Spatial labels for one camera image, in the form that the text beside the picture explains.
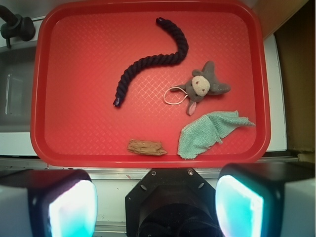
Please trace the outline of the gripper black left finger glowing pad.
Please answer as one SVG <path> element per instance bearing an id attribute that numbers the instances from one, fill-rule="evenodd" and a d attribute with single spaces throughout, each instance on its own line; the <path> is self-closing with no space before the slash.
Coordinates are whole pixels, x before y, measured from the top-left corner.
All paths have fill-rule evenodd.
<path id="1" fill-rule="evenodd" d="M 91 237 L 97 204 L 82 169 L 0 172 L 2 237 Z"/>

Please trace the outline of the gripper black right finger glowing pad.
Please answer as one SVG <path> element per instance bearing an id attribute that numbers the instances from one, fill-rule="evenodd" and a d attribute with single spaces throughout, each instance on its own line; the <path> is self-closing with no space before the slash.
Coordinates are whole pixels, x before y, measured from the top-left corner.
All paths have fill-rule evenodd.
<path id="1" fill-rule="evenodd" d="M 227 164 L 217 181 L 215 206 L 226 237 L 314 237 L 315 164 Z"/>

